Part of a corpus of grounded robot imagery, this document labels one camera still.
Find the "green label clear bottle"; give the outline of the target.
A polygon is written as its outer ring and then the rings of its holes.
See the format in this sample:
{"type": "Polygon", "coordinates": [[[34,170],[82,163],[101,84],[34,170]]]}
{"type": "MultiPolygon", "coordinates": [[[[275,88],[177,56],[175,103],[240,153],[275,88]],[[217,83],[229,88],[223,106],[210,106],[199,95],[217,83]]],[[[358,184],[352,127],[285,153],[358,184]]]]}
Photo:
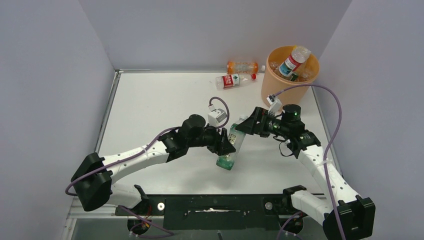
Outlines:
{"type": "Polygon", "coordinates": [[[234,122],[228,133],[228,140],[235,148],[235,152],[229,153],[227,155],[219,156],[216,160],[216,165],[220,168],[223,168],[225,170],[231,170],[235,164],[237,155],[241,149],[241,146],[243,144],[244,138],[246,134],[242,131],[236,130],[236,127],[241,124],[243,121],[245,121],[248,118],[247,115],[240,115],[239,120],[234,122]]]}

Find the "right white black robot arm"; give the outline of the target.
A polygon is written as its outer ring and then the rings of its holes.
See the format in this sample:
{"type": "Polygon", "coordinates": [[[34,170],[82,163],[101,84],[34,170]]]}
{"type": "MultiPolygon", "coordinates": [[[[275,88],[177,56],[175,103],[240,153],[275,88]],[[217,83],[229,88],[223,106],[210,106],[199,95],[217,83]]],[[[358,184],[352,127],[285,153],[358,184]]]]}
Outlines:
{"type": "Polygon", "coordinates": [[[302,211],[319,223],[329,240],[361,240],[373,234],[376,206],[369,197],[362,197],[337,171],[325,156],[325,149],[315,134],[301,121],[301,107],[283,106],[281,117],[262,107],[236,129],[249,135],[266,138],[282,137],[293,156],[309,171],[326,200],[308,192],[302,185],[283,190],[282,209],[289,214],[302,211]]]}

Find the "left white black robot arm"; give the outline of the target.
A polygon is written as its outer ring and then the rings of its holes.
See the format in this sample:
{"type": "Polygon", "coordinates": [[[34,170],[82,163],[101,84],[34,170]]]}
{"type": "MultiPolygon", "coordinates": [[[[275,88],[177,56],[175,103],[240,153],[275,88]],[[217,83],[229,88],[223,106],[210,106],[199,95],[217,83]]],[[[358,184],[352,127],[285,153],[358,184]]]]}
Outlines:
{"type": "Polygon", "coordinates": [[[211,153],[224,156],[236,151],[227,130],[218,129],[192,114],[181,126],[160,132],[149,144],[107,156],[93,152],[87,155],[71,178],[70,187],[86,212],[103,205],[118,205],[133,209],[147,199],[143,189],[118,181],[147,167],[164,164],[183,157],[190,148],[205,147],[211,153]]]}

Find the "red white label bottle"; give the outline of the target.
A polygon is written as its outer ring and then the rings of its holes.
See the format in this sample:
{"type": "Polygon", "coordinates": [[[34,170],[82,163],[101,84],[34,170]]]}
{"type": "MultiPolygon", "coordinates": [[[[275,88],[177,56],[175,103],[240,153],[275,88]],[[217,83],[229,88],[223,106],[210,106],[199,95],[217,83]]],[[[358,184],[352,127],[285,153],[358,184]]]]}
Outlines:
{"type": "Polygon", "coordinates": [[[275,73],[282,78],[290,78],[295,71],[304,64],[311,55],[311,51],[301,45],[293,47],[289,56],[275,69],[275,73]]]}

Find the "dark green label bottle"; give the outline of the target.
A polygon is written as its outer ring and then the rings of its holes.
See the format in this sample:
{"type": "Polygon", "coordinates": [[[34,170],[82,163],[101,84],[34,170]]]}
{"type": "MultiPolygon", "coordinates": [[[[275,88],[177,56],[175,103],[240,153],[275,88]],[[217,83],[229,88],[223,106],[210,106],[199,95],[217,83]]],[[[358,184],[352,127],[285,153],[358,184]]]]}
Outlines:
{"type": "Polygon", "coordinates": [[[297,74],[296,72],[294,72],[289,78],[288,78],[288,80],[289,81],[291,81],[291,82],[296,82],[296,81],[298,81],[298,78],[299,78],[299,74],[297,74]]]}

